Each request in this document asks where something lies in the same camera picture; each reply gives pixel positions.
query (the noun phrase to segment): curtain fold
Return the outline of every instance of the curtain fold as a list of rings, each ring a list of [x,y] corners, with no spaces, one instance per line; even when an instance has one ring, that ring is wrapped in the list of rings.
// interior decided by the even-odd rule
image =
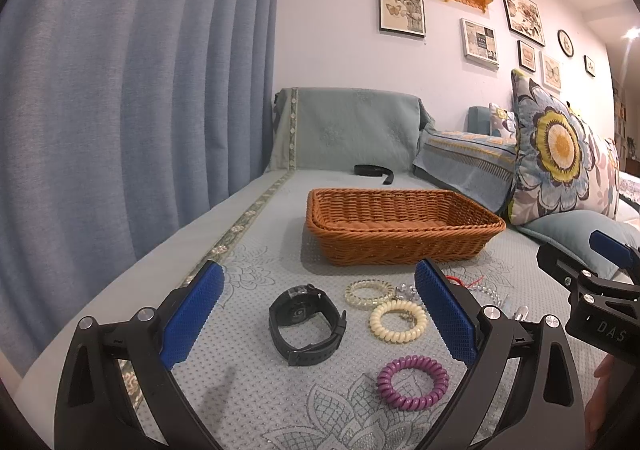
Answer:
[[[22,373],[109,282],[264,170],[274,0],[8,0],[0,348]]]

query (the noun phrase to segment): black watch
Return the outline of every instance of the black watch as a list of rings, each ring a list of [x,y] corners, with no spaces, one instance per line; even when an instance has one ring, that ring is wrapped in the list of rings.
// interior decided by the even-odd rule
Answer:
[[[280,325],[295,325],[322,313],[331,325],[331,336],[326,340],[308,345],[302,349],[290,346],[280,334]],[[269,308],[269,330],[271,339],[282,357],[290,366],[309,366],[324,362],[340,346],[342,335],[347,328],[347,311],[338,309],[326,293],[311,284],[298,285],[287,289],[278,296]]]

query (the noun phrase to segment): blue gripper pad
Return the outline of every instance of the blue gripper pad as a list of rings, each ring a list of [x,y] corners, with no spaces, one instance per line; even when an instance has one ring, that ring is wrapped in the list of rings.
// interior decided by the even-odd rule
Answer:
[[[476,330],[447,285],[426,260],[416,265],[414,281],[451,356],[467,367],[473,365],[478,357]]]
[[[164,328],[160,359],[171,370],[189,356],[204,322],[220,298],[225,285],[225,273],[218,264],[211,264],[182,301]]]
[[[599,229],[596,229],[589,237],[589,246],[598,253],[598,255],[602,255],[619,268],[631,269],[633,267],[633,259],[629,252],[629,246],[618,242],[616,239],[612,239]]]

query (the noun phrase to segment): picture frame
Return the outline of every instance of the picture frame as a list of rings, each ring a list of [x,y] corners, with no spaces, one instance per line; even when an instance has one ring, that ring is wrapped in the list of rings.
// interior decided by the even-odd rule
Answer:
[[[495,30],[465,18],[460,19],[460,27],[465,57],[484,65],[499,68]]]
[[[584,55],[584,70],[586,70],[592,78],[596,77],[596,64],[586,54]]]
[[[380,30],[424,38],[424,0],[380,0]]]
[[[522,40],[518,40],[518,63],[529,72],[536,71],[536,49]]]
[[[540,68],[542,69],[542,84],[560,92],[562,90],[562,64],[546,54],[545,51],[540,51]]]
[[[568,33],[564,29],[560,29],[558,31],[558,43],[560,44],[560,48],[564,54],[569,58],[574,57],[574,43],[571,41],[571,38],[569,38]]]
[[[540,46],[545,46],[545,32],[538,5],[531,0],[502,0],[509,29]]]

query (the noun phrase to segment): wicker basket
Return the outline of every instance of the wicker basket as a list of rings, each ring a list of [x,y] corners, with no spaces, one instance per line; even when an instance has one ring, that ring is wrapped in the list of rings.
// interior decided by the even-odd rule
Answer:
[[[309,192],[306,227],[331,263],[357,265],[471,258],[506,225],[448,190],[320,188]]]

